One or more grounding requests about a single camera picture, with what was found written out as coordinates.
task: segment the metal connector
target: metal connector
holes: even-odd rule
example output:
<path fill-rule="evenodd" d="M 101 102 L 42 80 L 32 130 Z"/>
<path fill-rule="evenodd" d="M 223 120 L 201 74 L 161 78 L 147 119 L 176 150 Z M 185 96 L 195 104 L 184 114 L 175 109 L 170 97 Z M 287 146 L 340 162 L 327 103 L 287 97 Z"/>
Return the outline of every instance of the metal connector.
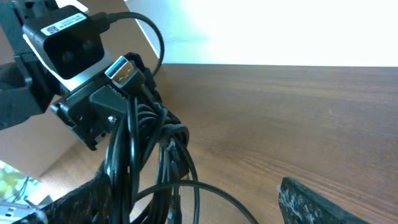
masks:
<path fill-rule="evenodd" d="M 105 75 L 118 84 L 124 83 L 134 73 L 134 66 L 125 57 L 120 56 L 106 71 Z"/>

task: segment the qr code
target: qr code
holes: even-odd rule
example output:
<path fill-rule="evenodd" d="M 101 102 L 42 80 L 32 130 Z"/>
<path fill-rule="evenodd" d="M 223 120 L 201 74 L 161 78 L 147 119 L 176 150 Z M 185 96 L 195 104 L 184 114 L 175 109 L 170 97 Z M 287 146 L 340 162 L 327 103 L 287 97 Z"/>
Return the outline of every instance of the qr code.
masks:
<path fill-rule="evenodd" d="M 55 26 L 50 26 L 49 28 L 47 28 L 47 31 L 48 31 L 50 34 L 53 34 L 53 33 L 55 33 L 55 32 L 58 32 L 59 30 L 58 30 L 58 28 L 56 28 Z"/>

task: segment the wooden table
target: wooden table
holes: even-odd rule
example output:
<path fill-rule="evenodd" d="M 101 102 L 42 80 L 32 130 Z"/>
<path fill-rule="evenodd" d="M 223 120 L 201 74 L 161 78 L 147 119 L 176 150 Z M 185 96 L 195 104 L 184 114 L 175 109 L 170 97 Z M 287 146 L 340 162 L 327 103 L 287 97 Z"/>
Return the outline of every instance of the wooden table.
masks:
<path fill-rule="evenodd" d="M 164 105 L 190 130 L 199 179 L 234 195 L 260 223 L 283 223 L 278 185 L 292 176 L 371 223 L 398 223 L 398 69 L 164 65 Z M 97 152 L 78 143 L 42 180 L 56 197 L 92 178 Z M 153 185 L 156 153 L 141 174 Z M 183 188 L 184 223 L 193 190 Z M 139 203 L 139 212 L 145 202 Z M 201 191 L 200 223 L 247 223 Z"/>

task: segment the brown wooden surface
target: brown wooden surface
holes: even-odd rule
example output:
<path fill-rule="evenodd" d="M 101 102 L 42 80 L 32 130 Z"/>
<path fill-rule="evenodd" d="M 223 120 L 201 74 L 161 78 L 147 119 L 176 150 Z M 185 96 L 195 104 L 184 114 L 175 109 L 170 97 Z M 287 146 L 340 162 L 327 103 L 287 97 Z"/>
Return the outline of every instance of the brown wooden surface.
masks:
<path fill-rule="evenodd" d="M 371 223 L 398 223 L 398 69 L 165 65 L 166 105 L 190 130 L 201 181 L 242 201 L 260 223 L 282 223 L 277 187 L 292 176 Z M 92 178 L 104 156 L 81 143 L 42 176 L 61 196 Z M 141 174 L 154 183 L 152 156 Z M 184 188 L 184 223 L 193 191 Z M 201 191 L 200 223 L 247 223 Z M 139 211 L 144 206 L 140 203 Z"/>

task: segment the barcode sticker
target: barcode sticker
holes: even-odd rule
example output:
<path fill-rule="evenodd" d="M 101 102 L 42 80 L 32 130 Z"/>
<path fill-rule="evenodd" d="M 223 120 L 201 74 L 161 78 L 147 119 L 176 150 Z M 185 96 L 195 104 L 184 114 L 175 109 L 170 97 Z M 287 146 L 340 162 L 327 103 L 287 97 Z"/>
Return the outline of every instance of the barcode sticker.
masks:
<path fill-rule="evenodd" d="M 82 13 L 76 13 L 75 15 L 72 15 L 66 19 L 62 19 L 61 21 L 44 27 L 40 31 L 42 31 L 42 33 L 45 35 L 52 35 L 85 19 L 85 15 L 83 15 Z"/>

